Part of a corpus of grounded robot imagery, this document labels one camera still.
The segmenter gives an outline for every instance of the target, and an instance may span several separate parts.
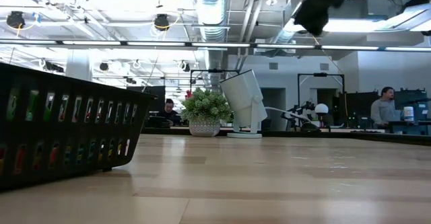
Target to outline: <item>silver duct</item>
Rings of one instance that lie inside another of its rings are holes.
[[[228,0],[196,0],[196,11],[200,24],[218,26],[226,22]],[[225,42],[226,29],[201,28],[201,36],[204,42]],[[227,69],[228,56],[223,50],[206,50],[205,65],[207,69]],[[219,89],[219,80],[223,75],[209,74],[209,84],[212,89]]]

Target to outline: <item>pipe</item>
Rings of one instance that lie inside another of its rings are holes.
[[[251,34],[253,33],[253,30],[255,29],[257,18],[259,16],[259,12],[262,8],[262,4],[263,4],[263,0],[257,1],[257,5],[256,5],[255,11],[253,13],[253,18],[252,18],[251,23],[250,23],[250,28],[248,29],[247,36],[245,38],[245,42],[249,42],[251,39]]]
[[[248,21],[250,20],[251,9],[253,8],[254,4],[255,0],[249,0],[247,9],[245,11],[244,21],[242,22],[240,40],[238,42],[242,42],[242,40],[244,40],[245,31],[247,30]]]
[[[223,26],[226,23],[228,0],[196,0],[199,24],[206,26]],[[204,42],[224,42],[227,31],[220,27],[200,28],[201,37]],[[228,66],[228,55],[225,51],[206,50],[205,66],[207,69],[226,69]],[[209,82],[213,90],[219,90],[220,76],[209,74]]]

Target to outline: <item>wooden table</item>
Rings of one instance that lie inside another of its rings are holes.
[[[431,148],[142,135],[112,172],[0,194],[2,223],[431,223]]]

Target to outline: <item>man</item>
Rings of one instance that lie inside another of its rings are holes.
[[[372,103],[371,119],[374,121],[374,127],[386,128],[390,121],[395,120],[393,93],[392,87],[384,87],[381,98]]]
[[[169,125],[174,125],[174,117],[178,114],[174,108],[174,102],[171,99],[166,99],[166,103],[164,104],[164,109],[162,111],[159,111],[157,116],[161,116],[169,120]]]

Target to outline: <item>green leaves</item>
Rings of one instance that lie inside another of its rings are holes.
[[[197,88],[193,97],[183,101],[185,120],[229,120],[232,114],[225,97],[217,92]]]

